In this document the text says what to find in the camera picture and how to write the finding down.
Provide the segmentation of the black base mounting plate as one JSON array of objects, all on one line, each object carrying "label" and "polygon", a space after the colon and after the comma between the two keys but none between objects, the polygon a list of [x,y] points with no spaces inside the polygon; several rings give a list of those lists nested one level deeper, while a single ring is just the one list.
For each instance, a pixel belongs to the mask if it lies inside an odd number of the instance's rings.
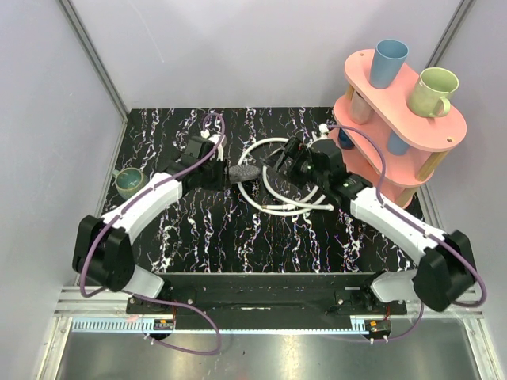
[{"label": "black base mounting plate", "polygon": [[377,304],[370,310],[351,291],[331,287],[168,287],[157,300],[195,306],[221,331],[350,329],[351,316],[402,316],[406,305]]}]

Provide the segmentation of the blue tumbler on top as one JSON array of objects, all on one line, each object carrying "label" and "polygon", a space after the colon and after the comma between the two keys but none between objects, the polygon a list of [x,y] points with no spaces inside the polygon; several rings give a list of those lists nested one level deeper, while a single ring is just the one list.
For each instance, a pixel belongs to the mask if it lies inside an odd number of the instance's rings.
[{"label": "blue tumbler on top", "polygon": [[370,69],[370,84],[377,89],[386,89],[401,70],[409,48],[399,40],[381,40],[375,47]]}]

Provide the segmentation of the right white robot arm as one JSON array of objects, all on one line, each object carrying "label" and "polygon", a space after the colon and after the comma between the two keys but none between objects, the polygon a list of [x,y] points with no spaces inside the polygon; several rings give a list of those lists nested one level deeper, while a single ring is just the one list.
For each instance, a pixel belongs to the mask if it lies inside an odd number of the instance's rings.
[{"label": "right white robot arm", "polygon": [[374,227],[416,264],[414,270],[371,277],[359,296],[367,313],[377,314],[389,302],[409,300],[442,312],[475,283],[468,237],[458,230],[447,234],[433,228],[384,198],[371,182],[347,170],[332,140],[307,146],[290,138],[264,163],[299,188],[318,186],[334,207]]}]

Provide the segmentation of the light blue cup middle shelf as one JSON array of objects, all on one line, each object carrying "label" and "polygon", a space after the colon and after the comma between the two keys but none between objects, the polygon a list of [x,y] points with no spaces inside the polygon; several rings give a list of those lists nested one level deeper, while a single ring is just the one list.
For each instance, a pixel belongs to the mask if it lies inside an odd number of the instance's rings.
[{"label": "light blue cup middle shelf", "polygon": [[395,131],[392,131],[390,133],[389,139],[387,141],[387,150],[391,154],[402,156],[408,151],[409,148],[410,145],[403,141]]}]

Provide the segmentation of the dark blue cup bottom shelf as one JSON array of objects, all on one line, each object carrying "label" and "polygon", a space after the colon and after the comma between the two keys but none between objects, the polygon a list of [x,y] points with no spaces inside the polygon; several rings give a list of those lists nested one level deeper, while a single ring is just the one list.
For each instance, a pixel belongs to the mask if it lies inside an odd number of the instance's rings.
[{"label": "dark blue cup bottom shelf", "polygon": [[340,129],[338,132],[338,142],[340,148],[343,150],[352,150],[355,148],[353,141],[350,137],[345,133],[343,129]]}]

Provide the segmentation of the teal ceramic cup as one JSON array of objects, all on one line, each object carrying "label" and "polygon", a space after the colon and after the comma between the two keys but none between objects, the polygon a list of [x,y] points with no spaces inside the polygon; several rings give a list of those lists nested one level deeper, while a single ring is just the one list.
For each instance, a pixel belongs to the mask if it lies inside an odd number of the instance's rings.
[{"label": "teal ceramic cup", "polygon": [[113,170],[112,176],[118,194],[129,200],[139,192],[147,183],[148,177],[140,169],[128,167],[122,170]]}]

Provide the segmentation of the grey shower head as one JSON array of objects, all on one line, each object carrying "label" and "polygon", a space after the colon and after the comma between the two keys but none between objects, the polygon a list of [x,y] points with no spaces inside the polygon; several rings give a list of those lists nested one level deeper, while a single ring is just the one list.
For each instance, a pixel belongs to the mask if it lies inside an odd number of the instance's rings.
[{"label": "grey shower head", "polygon": [[255,165],[234,165],[228,168],[228,180],[231,184],[254,181],[261,175],[261,168]]}]

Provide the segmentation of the pink cup middle shelf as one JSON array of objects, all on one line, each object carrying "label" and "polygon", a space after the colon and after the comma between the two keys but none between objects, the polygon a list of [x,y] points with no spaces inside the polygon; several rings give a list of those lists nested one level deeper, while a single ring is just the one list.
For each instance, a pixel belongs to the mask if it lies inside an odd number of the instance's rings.
[{"label": "pink cup middle shelf", "polygon": [[371,105],[355,91],[349,104],[349,118],[356,124],[366,124],[372,118],[373,113]]}]

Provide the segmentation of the aluminium rail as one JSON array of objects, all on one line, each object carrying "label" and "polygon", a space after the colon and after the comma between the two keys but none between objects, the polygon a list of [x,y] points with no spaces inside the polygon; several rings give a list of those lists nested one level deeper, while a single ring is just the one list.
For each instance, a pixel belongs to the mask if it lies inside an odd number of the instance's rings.
[{"label": "aluminium rail", "polygon": [[102,291],[82,296],[79,287],[63,287],[53,314],[58,317],[120,317],[125,315],[128,295]]}]

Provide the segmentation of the green mug on shelf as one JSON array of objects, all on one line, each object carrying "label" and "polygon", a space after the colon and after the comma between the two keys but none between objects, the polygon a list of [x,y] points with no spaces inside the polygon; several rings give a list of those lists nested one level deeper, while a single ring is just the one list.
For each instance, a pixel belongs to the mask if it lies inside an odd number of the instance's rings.
[{"label": "green mug on shelf", "polygon": [[444,117],[451,111],[450,101],[459,88],[458,77],[450,70],[442,67],[424,69],[408,96],[409,110],[420,117]]}]

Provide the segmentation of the pink three-tier shelf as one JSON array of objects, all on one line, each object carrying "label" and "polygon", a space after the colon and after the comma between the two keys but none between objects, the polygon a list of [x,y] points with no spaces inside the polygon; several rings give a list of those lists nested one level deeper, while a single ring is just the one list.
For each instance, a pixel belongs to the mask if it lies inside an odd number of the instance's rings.
[{"label": "pink three-tier shelf", "polygon": [[[364,49],[345,60],[349,87],[335,102],[333,114],[339,124],[349,127],[346,133],[355,145],[354,150],[343,154],[347,169],[379,186],[390,201],[407,207],[446,155],[463,141],[467,123],[456,107],[448,115],[435,119],[413,114],[406,99],[419,75],[407,64],[402,65],[386,89],[372,87],[369,74],[373,56],[372,49]],[[349,104],[355,91],[374,110],[366,124],[354,123],[349,118]],[[387,150],[392,131],[410,145],[402,156]]]}]

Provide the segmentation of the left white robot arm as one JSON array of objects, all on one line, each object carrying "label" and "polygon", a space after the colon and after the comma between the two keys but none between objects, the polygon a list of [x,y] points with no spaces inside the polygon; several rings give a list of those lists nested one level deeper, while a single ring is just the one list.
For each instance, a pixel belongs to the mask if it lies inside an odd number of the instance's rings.
[{"label": "left white robot arm", "polygon": [[223,157],[224,135],[192,137],[184,153],[162,166],[130,199],[102,215],[88,215],[78,225],[72,268],[79,274],[85,297],[86,281],[102,290],[124,291],[143,296],[143,304],[153,313],[165,312],[171,294],[164,280],[135,263],[132,243],[155,217],[188,192],[197,189],[222,190],[227,182],[227,161]]}]

